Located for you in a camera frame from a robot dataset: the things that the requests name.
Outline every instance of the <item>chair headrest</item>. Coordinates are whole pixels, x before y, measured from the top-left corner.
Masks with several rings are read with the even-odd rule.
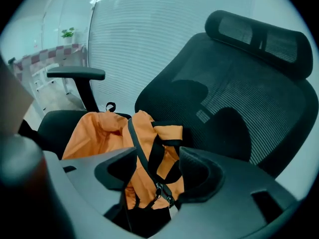
[[[293,80],[305,79],[312,72],[312,49],[301,32],[223,10],[208,17],[205,30],[210,38],[265,60]]]

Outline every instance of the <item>chair armrest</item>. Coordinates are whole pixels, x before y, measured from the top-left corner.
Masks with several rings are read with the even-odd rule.
[[[46,73],[49,78],[80,78],[90,80],[104,80],[105,71],[90,67],[62,66],[51,68]]]
[[[48,78],[72,78],[80,94],[82,102],[89,112],[99,112],[95,102],[90,80],[104,80],[105,71],[81,66],[60,66],[51,68],[46,73]]]

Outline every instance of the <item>checkered tablecloth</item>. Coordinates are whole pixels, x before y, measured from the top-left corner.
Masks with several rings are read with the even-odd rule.
[[[68,56],[78,51],[81,53],[81,63],[83,66],[87,66],[87,49],[84,45],[70,44],[41,50],[32,55],[24,56],[13,63],[13,72],[22,81],[23,70],[30,70],[31,74],[34,74],[50,64],[61,63]]]

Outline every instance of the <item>orange backpack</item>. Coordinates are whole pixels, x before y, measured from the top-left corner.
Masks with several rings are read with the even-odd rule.
[[[157,122],[139,111],[129,120],[111,113],[87,113],[78,122],[62,159],[81,158],[135,147],[137,167],[125,189],[128,209],[172,206],[184,192],[178,168],[181,124]]]

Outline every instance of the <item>black mesh office chair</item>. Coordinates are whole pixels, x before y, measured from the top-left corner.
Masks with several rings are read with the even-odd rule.
[[[154,120],[180,120],[189,146],[229,155],[224,151],[229,143],[221,144],[220,136],[236,128],[229,118],[221,122],[223,132],[212,129],[213,115],[234,108],[251,140],[249,156],[235,157],[276,177],[297,153],[318,114],[318,98],[306,80],[313,68],[310,44],[300,32],[221,10],[209,16],[205,30],[145,87],[135,111],[146,111]],[[103,80],[104,71],[53,68],[48,77],[74,78],[87,110],[98,111],[89,81]],[[34,132],[37,142],[61,158],[85,113],[49,112]]]

